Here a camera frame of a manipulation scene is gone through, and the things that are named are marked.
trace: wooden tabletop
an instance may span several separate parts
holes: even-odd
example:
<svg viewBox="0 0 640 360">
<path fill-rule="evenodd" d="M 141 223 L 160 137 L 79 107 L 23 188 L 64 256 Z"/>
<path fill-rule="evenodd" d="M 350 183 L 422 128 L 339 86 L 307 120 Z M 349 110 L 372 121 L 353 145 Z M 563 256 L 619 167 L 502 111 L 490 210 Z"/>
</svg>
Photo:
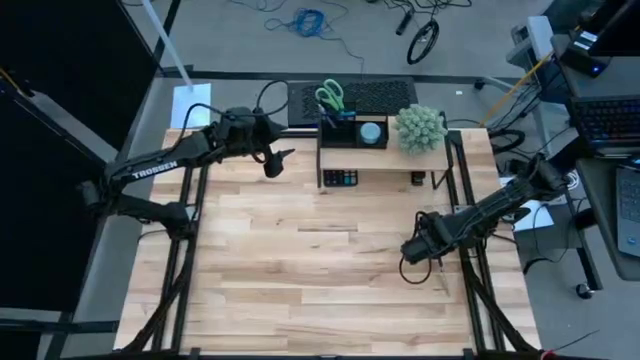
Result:
<svg viewBox="0 0 640 360">
<path fill-rule="evenodd" d="M 444 143 L 433 151 L 409 156 L 400 150 L 395 116 L 389 117 L 389 141 L 386 149 L 322 148 L 320 168 L 332 170 L 429 171 L 449 166 Z"/>
<path fill-rule="evenodd" d="M 484 130 L 462 130 L 462 136 L 480 200 L 499 187 L 491 147 Z M 169 131 L 165 146 L 175 138 Z M 317 189 L 315 140 L 274 145 L 296 148 L 276 179 L 267 179 L 250 157 L 209 171 L 182 351 L 460 355 L 473 347 L 457 252 L 444 258 L 448 293 L 435 264 L 422 285 L 398 275 L 414 213 L 449 212 L 446 184 L 433 191 L 411 186 L 404 173 L 360 172 L 356 187 Z M 177 200 L 181 181 L 179 170 L 157 176 L 151 199 Z M 133 339 L 157 306 L 168 250 L 164 234 L 140 241 L 116 348 Z M 539 346 L 515 246 L 490 238 L 487 257 L 499 305 Z M 406 265 L 405 272 L 420 278 L 427 264 Z M 490 345 L 486 317 L 484 327 Z"/>
</svg>

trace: green plant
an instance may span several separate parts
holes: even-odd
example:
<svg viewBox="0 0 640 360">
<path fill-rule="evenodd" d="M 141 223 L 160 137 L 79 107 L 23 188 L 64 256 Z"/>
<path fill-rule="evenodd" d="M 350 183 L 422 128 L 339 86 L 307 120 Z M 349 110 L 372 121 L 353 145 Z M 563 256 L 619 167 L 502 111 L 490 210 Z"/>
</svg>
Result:
<svg viewBox="0 0 640 360">
<path fill-rule="evenodd" d="M 426 106 L 413 104 L 409 109 L 401 109 L 395 123 L 400 149 L 409 155 L 435 149 L 447 134 L 443 121 L 440 111 Z"/>
</svg>

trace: laptop keyboard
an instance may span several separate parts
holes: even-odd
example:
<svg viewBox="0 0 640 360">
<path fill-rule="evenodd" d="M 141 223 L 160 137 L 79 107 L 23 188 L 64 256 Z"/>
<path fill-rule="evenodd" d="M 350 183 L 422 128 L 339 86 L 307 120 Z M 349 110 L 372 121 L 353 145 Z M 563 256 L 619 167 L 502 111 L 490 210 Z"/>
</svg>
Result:
<svg viewBox="0 0 640 360">
<path fill-rule="evenodd" d="M 640 181 L 620 180 L 620 216 L 640 222 Z"/>
</svg>

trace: concrete floor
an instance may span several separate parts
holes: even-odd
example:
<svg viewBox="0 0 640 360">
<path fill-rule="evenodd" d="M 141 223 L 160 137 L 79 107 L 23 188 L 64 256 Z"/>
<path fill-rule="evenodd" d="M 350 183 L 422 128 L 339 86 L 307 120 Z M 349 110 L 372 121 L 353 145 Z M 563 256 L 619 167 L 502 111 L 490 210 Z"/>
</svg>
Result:
<svg viewBox="0 0 640 360">
<path fill-rule="evenodd" d="M 278 0 L 267 0 L 278 3 Z M 433 52 L 420 64 L 409 66 L 405 53 L 415 24 L 407 33 L 394 34 L 402 11 L 387 10 L 382 3 L 368 4 L 364 0 L 344 0 L 350 13 L 335 24 L 352 52 L 365 57 L 365 73 L 370 74 L 422 74 L 520 77 L 522 69 L 505 62 L 505 55 L 512 48 L 511 28 L 525 21 L 527 16 L 541 13 L 550 0 L 504 1 L 483 0 L 474 2 L 472 8 L 449 8 L 436 18 L 441 34 Z M 153 3 L 161 20 L 166 17 L 170 1 Z M 328 14 L 340 10 L 319 0 L 289 1 L 274 13 L 259 13 L 227 1 L 183 0 L 171 32 L 171 38 L 186 64 L 196 70 L 237 72 L 317 72 L 357 73 L 358 62 L 348 57 L 335 42 L 319 39 L 303 39 L 286 31 L 268 32 L 263 22 L 270 17 L 291 19 L 297 7 L 321 9 Z M 127 8 L 144 39 L 153 49 L 157 35 L 153 31 L 144 10 Z M 420 23 L 428 16 L 418 19 Z M 163 66 L 173 66 L 167 56 Z M 196 82 L 209 80 L 196 79 Z M 181 85 L 177 79 L 156 79 L 142 111 L 141 121 L 131 153 L 141 153 L 158 148 L 162 134 L 170 122 L 172 89 Z M 212 104 L 226 108 L 252 105 L 264 82 L 213 81 Z M 476 92 L 470 85 L 417 84 L 419 102 L 445 110 L 449 119 L 480 120 L 496 103 L 502 93 L 493 88 Z M 284 90 L 275 89 L 265 98 L 265 108 L 276 107 L 284 99 Z M 274 118 L 286 123 L 286 114 Z M 549 115 L 546 120 L 554 132 L 565 126 L 566 118 Z M 515 126 L 525 131 L 525 149 L 540 146 L 533 119 L 528 116 Z M 575 133 L 567 132 L 554 144 L 560 148 Z M 504 155 L 498 162 L 505 160 Z M 139 184 L 132 194 L 148 196 L 150 184 Z M 581 197 L 580 189 L 575 197 Z M 554 210 L 558 223 L 568 221 L 568 213 Z M 81 299 L 76 320 L 118 320 L 126 293 L 128 276 L 135 256 L 135 239 L 140 227 L 130 220 L 115 218 L 105 231 L 98 249 L 97 261 L 91 269 L 90 286 Z M 553 248 L 562 247 L 562 233 L 546 229 L 547 241 L 542 248 L 547 256 L 556 256 Z M 536 265 L 527 275 L 527 286 L 536 317 L 542 344 L 554 348 L 570 342 L 585 333 L 600 329 L 588 339 L 563 351 L 565 355 L 601 357 L 608 359 L 632 359 L 640 353 L 640 285 L 620 280 L 604 249 L 597 228 L 586 231 L 586 239 L 595 258 L 604 284 L 604 291 L 593 299 L 584 301 L 573 292 L 573 287 L 584 281 L 584 274 L 575 251 L 569 251 L 559 264 Z M 531 234 L 518 234 L 522 244 L 524 261 L 534 256 Z M 121 302 L 106 303 L 105 291 L 118 294 Z M 111 349 L 113 335 L 82 335 L 70 337 L 65 355 L 105 353 Z"/>
</svg>

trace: wooden table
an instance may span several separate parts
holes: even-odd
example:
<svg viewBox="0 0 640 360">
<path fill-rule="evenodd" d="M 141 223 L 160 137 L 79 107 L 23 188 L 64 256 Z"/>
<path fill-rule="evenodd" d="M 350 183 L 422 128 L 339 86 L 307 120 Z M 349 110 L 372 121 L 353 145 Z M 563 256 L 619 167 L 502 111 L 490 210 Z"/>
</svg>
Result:
<svg viewBox="0 0 640 360">
<path fill-rule="evenodd" d="M 165 146 L 176 134 L 168 132 Z M 480 200 L 499 187 L 491 147 L 484 130 L 462 130 L 462 137 Z M 315 140 L 274 145 L 296 148 L 276 179 L 250 157 L 209 172 L 182 351 L 460 355 L 473 347 L 457 252 L 444 258 L 449 294 L 435 264 L 422 285 L 398 275 L 414 213 L 450 211 L 446 184 L 433 191 L 411 186 L 404 173 L 361 172 L 357 187 L 317 189 Z M 176 200 L 181 181 L 181 171 L 157 176 L 152 200 Z M 164 234 L 140 241 L 116 348 L 132 340 L 158 304 L 168 249 Z M 539 346 L 515 246 L 491 238 L 487 257 L 499 305 Z M 405 265 L 405 272 L 417 279 L 426 268 L 427 262 Z M 168 324 L 166 347 L 171 315 Z"/>
</svg>

